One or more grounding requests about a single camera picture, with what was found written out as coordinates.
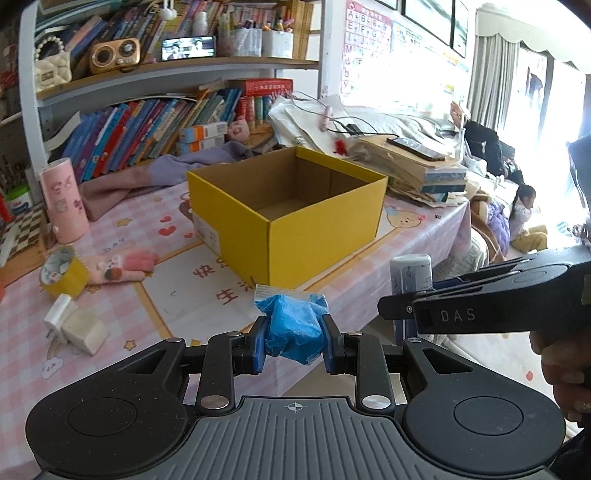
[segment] wall poster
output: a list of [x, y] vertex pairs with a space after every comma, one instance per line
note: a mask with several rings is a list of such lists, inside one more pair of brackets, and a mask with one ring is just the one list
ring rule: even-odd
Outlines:
[[379, 106], [388, 96], [393, 20], [353, 0], [347, 1], [345, 47], [340, 82], [344, 105]]

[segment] smartphone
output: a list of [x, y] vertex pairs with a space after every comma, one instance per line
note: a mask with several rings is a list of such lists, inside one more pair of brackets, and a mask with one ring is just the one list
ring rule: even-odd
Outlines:
[[172, 38], [162, 42], [162, 60], [194, 59], [216, 56], [216, 37]]

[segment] cardboard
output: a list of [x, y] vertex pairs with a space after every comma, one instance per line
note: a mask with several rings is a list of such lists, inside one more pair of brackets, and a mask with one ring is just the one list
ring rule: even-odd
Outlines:
[[189, 172], [196, 231], [251, 286], [295, 288], [374, 239], [387, 177], [301, 147]]

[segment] curtain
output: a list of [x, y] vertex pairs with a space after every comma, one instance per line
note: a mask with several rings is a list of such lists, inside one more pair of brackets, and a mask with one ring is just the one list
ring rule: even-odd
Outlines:
[[518, 55], [519, 43], [499, 34], [476, 37], [468, 110], [472, 120], [496, 132], [505, 126]]

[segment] checkered board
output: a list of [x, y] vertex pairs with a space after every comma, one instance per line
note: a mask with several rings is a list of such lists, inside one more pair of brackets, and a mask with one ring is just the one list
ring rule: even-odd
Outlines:
[[16, 217], [12, 222], [6, 224], [2, 233], [2, 240], [0, 240], [0, 249], [2, 249], [4, 244], [6, 233], [13, 227], [13, 225], [18, 228], [17, 239], [14, 242], [10, 255], [8, 255], [9, 259], [26, 248], [35, 245], [39, 241], [42, 220], [43, 205], [37, 205], [28, 212]]

